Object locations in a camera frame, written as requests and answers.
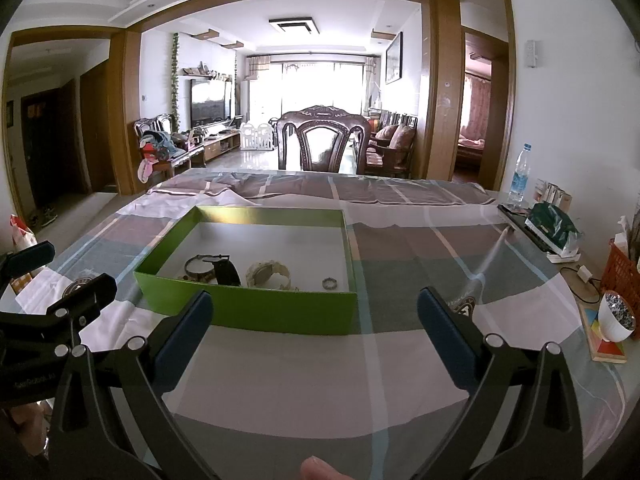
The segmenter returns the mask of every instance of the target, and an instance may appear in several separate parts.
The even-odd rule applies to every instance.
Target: framed picture
[[[402,32],[398,34],[386,50],[386,77],[389,84],[402,78]]]
[[[6,127],[11,128],[14,125],[14,102],[9,101],[6,104]]]

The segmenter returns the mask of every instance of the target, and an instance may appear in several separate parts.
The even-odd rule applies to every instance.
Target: fingernail
[[[321,458],[318,458],[317,456],[312,456],[311,460],[313,460],[314,464],[322,468],[324,471],[331,472],[331,473],[335,472],[335,469],[331,467],[327,462],[322,460]]]

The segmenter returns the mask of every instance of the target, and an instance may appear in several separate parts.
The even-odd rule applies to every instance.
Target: plastic basket
[[[609,241],[611,251],[609,261],[602,275],[600,291],[614,290],[622,296],[634,311],[636,320],[640,323],[640,273],[636,265],[626,257],[613,240]],[[631,335],[632,339],[640,339],[640,326]]]

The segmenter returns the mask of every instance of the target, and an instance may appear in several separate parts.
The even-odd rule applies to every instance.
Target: human thumb
[[[353,480],[353,478],[338,473],[317,456],[311,456],[302,463],[300,476],[302,480]]]

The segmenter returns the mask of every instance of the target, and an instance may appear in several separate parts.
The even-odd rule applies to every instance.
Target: television
[[[191,127],[219,123],[231,118],[231,88],[228,81],[191,80]]]

